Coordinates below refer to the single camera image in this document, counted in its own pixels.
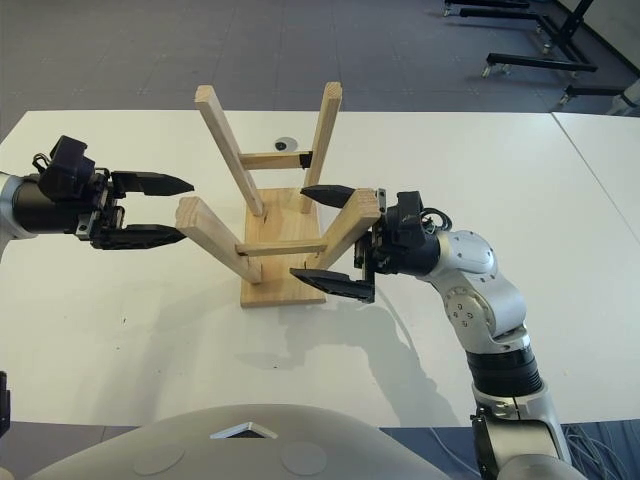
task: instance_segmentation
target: wooden leg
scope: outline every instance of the wooden leg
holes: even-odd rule
[[[258,218],[247,212],[245,242],[264,244],[292,240],[311,240],[320,236],[315,205],[309,214],[300,213],[302,196],[297,188],[260,190],[266,214]],[[243,307],[266,307],[323,303],[325,295],[305,285],[289,273],[289,268],[303,268],[307,254],[262,257],[262,282],[242,282],[240,304]]]
[[[261,216],[263,209],[262,199],[251,174],[242,166],[240,147],[233,136],[227,117],[213,87],[211,85],[200,85],[196,90],[195,103],[211,135],[213,135],[218,144],[220,153],[238,184],[249,210],[254,215]]]
[[[375,191],[357,189],[322,237],[323,243],[327,244],[326,250],[308,255],[306,268],[329,268],[379,218],[380,205]]]
[[[246,282],[261,281],[260,262],[236,253],[239,240],[201,198],[180,199],[176,210],[176,228]]]
[[[324,88],[324,95],[322,96],[322,105],[320,107],[320,114],[318,115],[318,123],[316,124],[316,133],[313,137],[311,166],[307,170],[304,178],[305,187],[317,185],[320,181],[320,172],[324,165],[324,159],[327,156],[331,133],[333,132],[333,126],[336,123],[336,117],[340,110],[340,103],[342,103],[342,86],[339,82],[327,83]],[[309,213],[312,202],[310,198],[303,197],[302,213]]]

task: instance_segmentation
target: metal bracket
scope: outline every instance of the metal bracket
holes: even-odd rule
[[[313,152],[300,154],[300,167],[303,169],[311,166],[311,160],[313,159]]]

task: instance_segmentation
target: cable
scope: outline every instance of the cable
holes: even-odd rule
[[[611,444],[613,444],[613,439],[611,438],[611,432],[609,431],[609,427],[607,427],[605,424],[602,423],[598,423],[598,431],[600,432],[600,435],[602,435],[602,430],[601,427],[604,426],[605,431],[608,433],[609,435],[609,439],[611,441]],[[614,452],[608,445],[606,445],[603,442],[600,442],[599,440],[595,440],[593,438],[591,438],[587,432],[584,431],[584,429],[581,426],[577,427],[580,434],[584,436],[584,439],[587,440],[588,442],[590,442],[590,444],[593,446],[593,448],[598,452],[598,456],[600,458],[602,458],[602,456],[600,455],[600,452],[597,448],[597,446],[601,446],[602,448],[605,449],[605,451],[607,452],[607,454],[609,455],[609,457],[613,460],[614,462],[614,468],[616,469],[616,472],[618,473],[618,475],[620,476],[620,478],[622,479],[627,479],[629,478],[629,471],[627,470],[627,468],[625,467],[624,463],[622,462],[622,460],[620,460],[620,457],[616,454],[616,452]]]
[[[604,464],[604,459],[602,458],[602,456],[598,453],[597,450],[591,450],[591,448],[593,448],[592,446],[587,446],[586,444],[584,446],[587,449],[587,451],[585,451],[580,445],[578,445],[578,443],[573,441],[574,438],[577,440],[581,440],[583,442],[584,442],[584,438],[582,438],[580,435],[567,435],[567,441],[571,442],[571,444],[583,456],[585,456],[588,460],[591,461],[591,463],[593,463],[593,465],[597,468],[596,473],[599,473],[604,480],[607,480],[609,478],[608,472],[611,472],[611,470],[608,469],[607,466]]]
[[[431,217],[427,218],[429,215],[438,216],[440,218],[440,225],[436,225]],[[420,212],[420,220],[422,221],[422,228],[430,235],[434,234],[436,231],[448,232],[451,230],[451,227],[453,227],[451,218],[437,208],[423,208]]]
[[[579,425],[572,425],[568,427],[568,430],[570,434],[567,436],[567,439],[576,438],[577,440],[580,440],[582,442],[584,447],[589,452],[588,458],[595,462],[595,465],[600,469],[600,475],[602,476],[602,478],[604,478],[604,480],[607,480],[609,478],[609,475],[607,474],[607,468],[605,466],[604,459],[602,458],[602,455],[600,455],[597,447],[592,442],[590,442],[591,439],[584,431],[584,429],[582,429],[582,427],[580,427]]]
[[[574,442],[573,440],[567,439],[567,443],[569,444],[570,447],[573,447],[577,452],[580,453],[580,455],[582,455],[584,458],[586,458],[593,464],[593,466],[595,467],[594,471],[597,474],[599,474],[601,478],[608,478],[608,474],[610,473],[612,475],[613,480],[618,480],[618,477],[616,477],[611,470],[609,470],[604,465],[599,465],[598,460],[593,458],[593,456],[591,456],[588,452],[586,452],[576,442]],[[583,465],[582,473],[585,475],[587,474],[586,469],[584,468],[584,465]]]
[[[631,428],[631,433],[633,433],[633,436],[635,437],[636,442],[638,442],[638,446],[640,447],[640,435],[638,435],[638,432],[636,432],[635,425],[629,422],[629,428]]]
[[[627,470],[627,467],[625,467],[624,463],[622,462],[620,457],[616,454],[616,452],[614,452],[609,446],[607,446],[605,443],[602,443],[599,440],[596,440],[596,439],[592,438],[591,441],[593,443],[595,443],[596,446],[604,448],[605,451],[611,456],[612,460],[614,460],[617,465],[622,467],[622,470],[618,471],[618,473],[620,474],[621,478],[623,478],[623,479],[629,478],[629,470]]]
[[[476,477],[480,477],[480,473],[478,472],[478,470],[476,470],[475,468],[467,464],[467,462],[465,462],[458,455],[453,453],[453,451],[451,451],[449,447],[447,447],[444,444],[444,442],[442,441],[442,439],[440,438],[440,436],[438,435],[438,433],[435,431],[433,427],[429,427],[429,430],[431,430],[431,433],[433,433],[433,436],[435,437],[436,441],[438,442],[438,445],[440,445],[442,450],[444,450],[453,460],[455,460],[459,465],[464,467],[467,471],[473,473],[473,475],[475,475]]]
[[[46,167],[43,167],[42,165],[40,165],[40,161],[42,161],[46,165]],[[47,157],[44,153],[36,153],[33,156],[33,162],[31,162],[31,165],[36,167],[36,169],[38,170],[38,173],[42,174],[42,172],[44,172],[47,169],[50,163],[51,163],[51,160],[49,160],[49,157]]]
[[[613,450],[613,436],[611,435],[611,430],[609,430],[609,426],[604,422],[599,422],[598,429],[600,429],[600,427],[603,427],[604,431],[607,433],[608,444],[603,441],[602,446],[607,451],[607,454],[609,455],[609,457],[616,463],[616,470],[618,470],[618,465],[622,467],[622,470],[618,470],[618,473],[620,473],[620,476],[625,479],[629,478],[629,470],[627,470],[627,467],[625,466],[624,462],[620,459],[618,454]]]

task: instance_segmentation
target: black cable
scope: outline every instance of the black cable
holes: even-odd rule
[[[439,217],[440,225],[436,225],[429,215],[436,215]],[[451,218],[449,218],[446,213],[433,207],[423,208],[420,212],[420,220],[422,221],[422,228],[429,234],[433,234],[436,231],[448,232],[453,227]]]
[[[40,162],[44,162],[46,166],[43,167],[40,164]],[[42,173],[47,169],[47,167],[49,167],[50,163],[51,163],[51,160],[49,160],[49,157],[47,157],[44,153],[36,153],[33,156],[33,162],[31,162],[31,165],[36,167],[36,169],[38,170],[38,173]]]

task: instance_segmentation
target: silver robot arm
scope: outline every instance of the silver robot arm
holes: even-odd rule
[[[480,469],[496,476],[522,455],[547,455],[570,464],[531,350],[522,295],[498,271],[495,253],[480,235],[439,231],[436,236],[438,263],[417,278],[440,293],[467,354],[478,407],[472,423]]]
[[[303,193],[336,206],[346,201],[349,191],[319,186]],[[569,449],[524,324],[524,299],[498,271],[491,246],[474,232],[451,232],[451,219],[424,208],[418,192],[400,192],[398,204],[391,207],[385,198],[384,191],[378,191],[381,218],[355,246],[354,264],[362,269],[362,280],[322,270],[292,273],[327,293],[367,303],[374,301],[375,273],[412,275],[431,284],[442,297],[473,377],[477,410],[472,425],[483,478],[502,478],[500,472],[516,459],[520,466],[527,459],[535,463],[543,458],[557,464],[552,469],[569,467]],[[572,470],[574,474],[572,478],[580,478]]]
[[[640,105],[640,79],[632,83],[620,95],[613,97],[607,115],[629,115]]]
[[[33,238],[13,217],[13,196],[22,184],[22,178],[0,172],[0,261],[11,240]]]

